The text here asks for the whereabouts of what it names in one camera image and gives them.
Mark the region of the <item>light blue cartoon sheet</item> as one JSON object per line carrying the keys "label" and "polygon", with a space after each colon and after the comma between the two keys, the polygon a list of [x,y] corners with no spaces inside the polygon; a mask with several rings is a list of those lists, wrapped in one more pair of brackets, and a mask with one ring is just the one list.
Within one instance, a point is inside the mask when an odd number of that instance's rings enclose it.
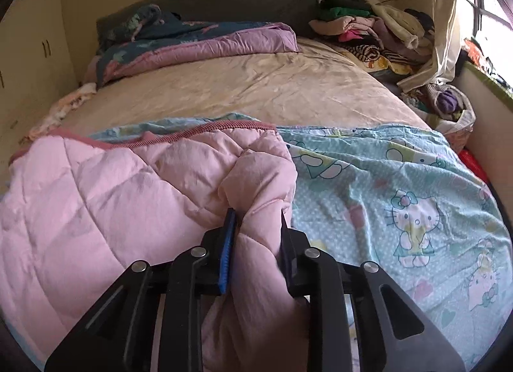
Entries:
{"label": "light blue cartoon sheet", "polygon": [[404,124],[280,126],[293,226],[338,261],[378,263],[474,370],[512,309],[500,204],[445,138]]}

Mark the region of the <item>bag with purple clothes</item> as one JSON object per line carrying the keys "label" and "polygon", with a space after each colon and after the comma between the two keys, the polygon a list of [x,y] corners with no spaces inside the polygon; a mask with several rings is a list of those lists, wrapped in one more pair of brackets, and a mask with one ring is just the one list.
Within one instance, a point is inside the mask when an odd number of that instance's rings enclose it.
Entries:
{"label": "bag with purple clothes", "polygon": [[400,100],[460,153],[473,131],[476,115],[467,96],[453,85],[428,84],[401,92]]}

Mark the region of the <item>beige bed sheet mattress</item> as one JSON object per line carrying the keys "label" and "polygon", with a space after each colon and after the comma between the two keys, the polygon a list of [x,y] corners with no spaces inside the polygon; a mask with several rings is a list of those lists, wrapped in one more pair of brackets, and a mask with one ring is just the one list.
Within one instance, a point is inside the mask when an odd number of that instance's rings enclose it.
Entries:
{"label": "beige bed sheet mattress", "polygon": [[90,135],[165,117],[238,112],[276,125],[371,128],[427,124],[384,85],[331,47],[306,38],[298,53],[250,54],[176,64],[103,88],[84,85],[58,101],[21,139],[56,127]]}

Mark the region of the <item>cream window curtain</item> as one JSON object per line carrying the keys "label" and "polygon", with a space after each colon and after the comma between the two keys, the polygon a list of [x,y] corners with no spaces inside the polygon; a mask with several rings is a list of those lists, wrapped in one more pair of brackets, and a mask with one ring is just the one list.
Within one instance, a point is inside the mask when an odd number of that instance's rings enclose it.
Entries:
{"label": "cream window curtain", "polygon": [[403,79],[398,86],[408,92],[428,83],[448,83],[456,75],[456,64],[461,49],[457,20],[457,0],[434,0],[434,46],[431,59],[419,72]]}

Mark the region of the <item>red plastic box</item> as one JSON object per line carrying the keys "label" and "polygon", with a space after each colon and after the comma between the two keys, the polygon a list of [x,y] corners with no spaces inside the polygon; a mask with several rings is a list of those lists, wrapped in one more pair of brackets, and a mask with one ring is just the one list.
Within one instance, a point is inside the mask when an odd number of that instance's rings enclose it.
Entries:
{"label": "red plastic box", "polygon": [[480,178],[484,183],[489,183],[489,178],[485,170],[482,168],[470,150],[464,148],[458,153],[458,157],[478,178]]}

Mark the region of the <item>purple and teal floral quilt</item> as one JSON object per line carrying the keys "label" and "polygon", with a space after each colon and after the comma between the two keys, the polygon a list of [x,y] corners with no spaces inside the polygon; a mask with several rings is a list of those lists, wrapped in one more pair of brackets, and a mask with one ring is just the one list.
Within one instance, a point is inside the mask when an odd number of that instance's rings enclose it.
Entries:
{"label": "purple and teal floral quilt", "polygon": [[147,4],[98,35],[83,81],[101,88],[176,64],[298,51],[295,32],[281,22],[183,20]]}

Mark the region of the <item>cluttered green windowsill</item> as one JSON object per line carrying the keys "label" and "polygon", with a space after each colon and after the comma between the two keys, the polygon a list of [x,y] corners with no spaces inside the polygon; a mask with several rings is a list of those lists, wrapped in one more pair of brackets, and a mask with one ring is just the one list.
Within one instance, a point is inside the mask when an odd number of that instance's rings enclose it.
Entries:
{"label": "cluttered green windowsill", "polygon": [[483,82],[492,93],[508,108],[512,109],[512,85],[509,84],[493,66],[489,57],[474,39],[465,38],[461,52],[464,64]]}

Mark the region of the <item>pile of mixed clothes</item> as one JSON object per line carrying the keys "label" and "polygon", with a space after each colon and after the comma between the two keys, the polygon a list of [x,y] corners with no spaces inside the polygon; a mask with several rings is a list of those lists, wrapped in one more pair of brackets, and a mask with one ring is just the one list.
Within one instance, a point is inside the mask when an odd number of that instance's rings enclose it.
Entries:
{"label": "pile of mixed clothes", "polygon": [[368,73],[408,77],[431,60],[434,48],[427,13],[379,0],[321,0],[309,27]]}

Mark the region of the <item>peach white small cloth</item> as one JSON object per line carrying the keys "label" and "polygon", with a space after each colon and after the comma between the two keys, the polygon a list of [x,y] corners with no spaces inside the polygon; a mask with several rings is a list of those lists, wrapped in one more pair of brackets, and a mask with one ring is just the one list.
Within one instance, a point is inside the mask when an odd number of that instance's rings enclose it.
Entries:
{"label": "peach white small cloth", "polygon": [[34,142],[38,138],[48,135],[51,131],[61,126],[62,121],[71,111],[77,110],[97,93],[96,83],[87,83],[57,100],[48,113],[29,132],[20,139],[19,144],[25,145]]}

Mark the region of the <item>pink quilted padded jacket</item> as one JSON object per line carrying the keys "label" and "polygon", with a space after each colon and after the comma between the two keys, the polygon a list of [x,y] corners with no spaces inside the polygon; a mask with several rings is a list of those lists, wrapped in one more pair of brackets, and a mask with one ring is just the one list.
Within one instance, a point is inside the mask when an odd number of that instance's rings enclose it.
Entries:
{"label": "pink quilted padded jacket", "polygon": [[233,209],[234,271],[204,318],[204,367],[303,371],[306,308],[276,262],[296,181],[285,142],[261,123],[213,123],[113,148],[40,138],[11,165],[1,201],[6,323],[44,364],[131,263],[174,259]]}

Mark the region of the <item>window with dark frame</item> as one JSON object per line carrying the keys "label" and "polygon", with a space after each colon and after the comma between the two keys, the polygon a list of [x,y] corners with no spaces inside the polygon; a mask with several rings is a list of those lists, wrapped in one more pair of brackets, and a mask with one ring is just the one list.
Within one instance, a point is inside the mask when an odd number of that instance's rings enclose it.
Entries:
{"label": "window with dark frame", "polygon": [[474,38],[495,67],[506,67],[512,24],[498,0],[457,0],[457,19],[462,38]]}

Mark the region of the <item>cream wardrobe with drawers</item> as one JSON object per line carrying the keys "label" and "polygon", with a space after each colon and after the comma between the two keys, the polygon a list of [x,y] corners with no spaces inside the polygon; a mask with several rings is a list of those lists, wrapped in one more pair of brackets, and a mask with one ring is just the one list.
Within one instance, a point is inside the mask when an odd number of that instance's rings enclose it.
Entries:
{"label": "cream wardrobe with drawers", "polygon": [[77,88],[61,0],[13,0],[1,22],[1,166],[50,106]]}

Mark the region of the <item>dark green headboard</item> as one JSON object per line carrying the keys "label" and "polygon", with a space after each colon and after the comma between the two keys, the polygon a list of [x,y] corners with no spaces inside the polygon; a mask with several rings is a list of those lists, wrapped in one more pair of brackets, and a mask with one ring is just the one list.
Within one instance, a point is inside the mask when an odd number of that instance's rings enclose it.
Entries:
{"label": "dark green headboard", "polygon": [[140,0],[97,20],[97,35],[103,37],[138,8],[156,4],[162,11],[177,13],[185,21],[203,20],[282,22],[301,36],[311,33],[318,0]]}

